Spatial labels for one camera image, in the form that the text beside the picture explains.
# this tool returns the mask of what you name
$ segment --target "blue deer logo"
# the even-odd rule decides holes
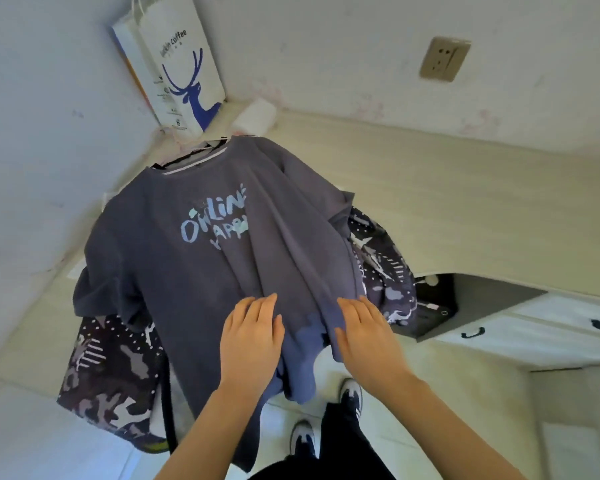
[[[167,69],[164,66],[164,64],[162,64],[162,70],[164,71],[164,74],[167,76],[167,79],[173,86],[171,88],[171,94],[173,94],[174,96],[183,96],[182,102],[184,104],[186,104],[186,103],[191,104],[191,110],[193,111],[193,116],[196,118],[198,124],[200,124],[200,128],[205,130],[209,126],[209,123],[211,122],[211,120],[214,119],[214,116],[216,115],[216,113],[218,112],[218,109],[220,109],[220,106],[222,104],[217,102],[213,106],[211,106],[211,108],[209,108],[209,109],[203,109],[202,106],[200,106],[200,101],[198,98],[200,97],[201,87],[200,87],[199,82],[196,82],[194,84],[194,81],[195,81],[196,77],[198,76],[198,72],[200,72],[200,67],[202,67],[202,48],[200,48],[200,60],[198,60],[198,58],[196,57],[195,50],[193,51],[193,60],[194,60],[193,76],[191,78],[191,81],[185,88],[179,88],[175,85],[175,83],[169,77],[169,74],[167,73]]]

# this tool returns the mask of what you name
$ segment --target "gray t-shirt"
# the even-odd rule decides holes
[[[234,137],[190,164],[146,168],[107,204],[73,304],[78,316],[118,314],[130,326],[151,316],[197,416],[220,380],[225,318],[241,298],[278,293],[282,357],[233,459],[248,471],[264,402],[284,391],[304,403],[316,355],[332,344],[340,360],[336,298],[364,293],[347,241],[353,194],[266,138]]]

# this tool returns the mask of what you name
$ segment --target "cabinet drawer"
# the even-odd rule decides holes
[[[600,337],[511,315],[495,315],[436,338],[538,369],[600,363]]]
[[[512,311],[519,315],[600,333],[600,305],[579,299],[547,294],[523,303]]]

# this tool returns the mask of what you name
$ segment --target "wall socket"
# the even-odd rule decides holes
[[[420,77],[451,82],[456,78],[469,48],[469,40],[433,37],[420,67]]]

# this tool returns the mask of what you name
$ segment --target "black pants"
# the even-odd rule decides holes
[[[395,480],[360,430],[355,415],[340,404],[327,404],[322,418],[320,458],[307,458],[304,451],[264,468],[254,480],[317,480],[332,478],[373,478]]]

